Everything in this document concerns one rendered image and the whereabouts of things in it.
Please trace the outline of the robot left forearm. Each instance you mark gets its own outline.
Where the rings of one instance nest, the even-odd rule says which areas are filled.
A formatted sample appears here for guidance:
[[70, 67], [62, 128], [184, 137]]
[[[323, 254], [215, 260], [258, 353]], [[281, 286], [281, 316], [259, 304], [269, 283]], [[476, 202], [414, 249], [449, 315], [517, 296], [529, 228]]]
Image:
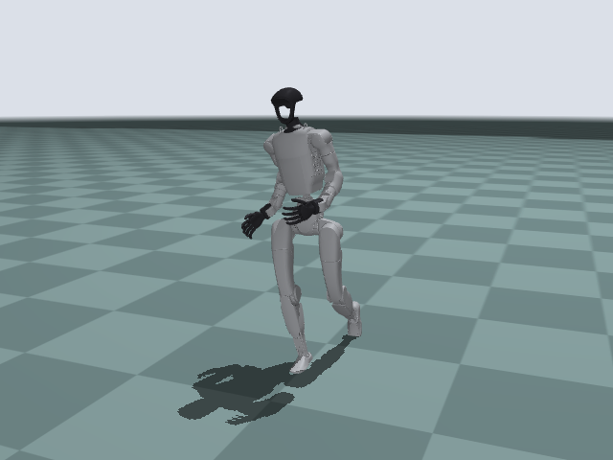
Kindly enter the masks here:
[[343, 184], [343, 174], [337, 171], [334, 175], [332, 182], [327, 182], [324, 186], [323, 192], [318, 196], [318, 198], [322, 198], [323, 201], [319, 202], [319, 213], [325, 212], [331, 205], [335, 196], [338, 195], [342, 188]]

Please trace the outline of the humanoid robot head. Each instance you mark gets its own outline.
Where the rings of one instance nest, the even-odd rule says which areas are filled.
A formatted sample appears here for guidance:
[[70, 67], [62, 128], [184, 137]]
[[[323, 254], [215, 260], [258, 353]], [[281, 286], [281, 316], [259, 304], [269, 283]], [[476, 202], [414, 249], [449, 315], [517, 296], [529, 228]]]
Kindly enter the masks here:
[[[291, 87], [287, 87], [287, 88], [283, 88], [279, 90], [272, 97], [271, 103], [275, 107], [275, 111], [276, 111], [278, 119], [280, 120], [281, 123], [286, 124], [287, 129], [284, 131], [284, 133], [293, 132], [299, 129], [300, 127], [294, 128], [294, 126], [296, 125], [300, 125], [304, 127], [300, 123], [298, 117], [294, 117], [295, 104], [296, 102], [299, 102], [302, 100], [303, 100], [302, 94], [297, 89], [291, 88]], [[280, 110], [279, 110], [280, 106], [285, 106], [286, 108], [290, 108], [290, 113], [289, 113], [288, 118], [285, 119], [281, 116]]]

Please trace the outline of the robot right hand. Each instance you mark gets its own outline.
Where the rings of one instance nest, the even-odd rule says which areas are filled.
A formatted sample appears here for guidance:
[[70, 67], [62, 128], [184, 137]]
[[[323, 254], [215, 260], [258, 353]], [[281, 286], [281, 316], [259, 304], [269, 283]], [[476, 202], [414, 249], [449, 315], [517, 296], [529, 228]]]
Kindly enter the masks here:
[[[263, 206], [259, 212], [255, 212], [255, 213], [251, 213], [245, 216], [244, 219], [246, 219], [246, 221], [241, 225], [241, 228], [243, 229], [243, 233], [249, 237], [252, 240], [252, 234], [255, 232], [255, 230], [257, 228], [259, 228], [263, 222], [264, 219], [269, 219], [271, 217], [269, 217], [266, 214], [266, 210], [268, 208], [271, 207], [271, 204], [268, 203], [265, 206]], [[251, 225], [252, 224], [252, 225]], [[249, 228], [248, 228], [249, 227]], [[253, 228], [254, 227], [254, 228]], [[247, 229], [248, 228], [248, 229]], [[253, 228], [253, 229], [252, 229]], [[247, 229], [247, 230], [246, 230]], [[252, 230], [251, 230], [252, 229]], [[250, 231], [251, 230], [251, 231]], [[246, 231], [246, 232], [245, 232]], [[250, 233], [249, 233], [250, 232]], [[249, 235], [248, 235], [249, 234]]]

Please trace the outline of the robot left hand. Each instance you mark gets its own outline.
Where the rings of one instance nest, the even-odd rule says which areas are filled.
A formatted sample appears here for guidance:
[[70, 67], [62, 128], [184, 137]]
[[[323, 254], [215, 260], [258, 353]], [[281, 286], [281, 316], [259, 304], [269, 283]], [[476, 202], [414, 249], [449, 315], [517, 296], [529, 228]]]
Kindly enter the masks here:
[[295, 211], [292, 213], [282, 213], [282, 215], [295, 216], [299, 214], [298, 216], [295, 216], [293, 218], [284, 218], [284, 220], [295, 220], [296, 219], [295, 221], [286, 222], [286, 224], [288, 225], [295, 225], [295, 224], [302, 222], [303, 220], [309, 219], [312, 216], [312, 214], [313, 215], [319, 214], [320, 209], [319, 209], [318, 203], [322, 202], [323, 199], [317, 198], [317, 199], [311, 200], [310, 202], [309, 201], [305, 202], [301, 199], [292, 198], [291, 201], [301, 203], [301, 205], [296, 206], [296, 207], [283, 207], [283, 209], [290, 210], [290, 211], [292, 210], [293, 211], [298, 210], [298, 211]]

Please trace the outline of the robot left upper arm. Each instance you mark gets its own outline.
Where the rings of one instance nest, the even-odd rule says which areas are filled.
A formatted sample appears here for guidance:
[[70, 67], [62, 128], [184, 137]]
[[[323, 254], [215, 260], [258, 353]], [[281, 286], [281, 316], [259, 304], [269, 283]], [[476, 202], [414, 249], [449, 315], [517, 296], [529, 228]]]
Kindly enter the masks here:
[[332, 136], [326, 129], [312, 129], [307, 133], [312, 146], [319, 150], [323, 163], [328, 169], [325, 174], [325, 183], [332, 182], [339, 168], [338, 158], [332, 144]]

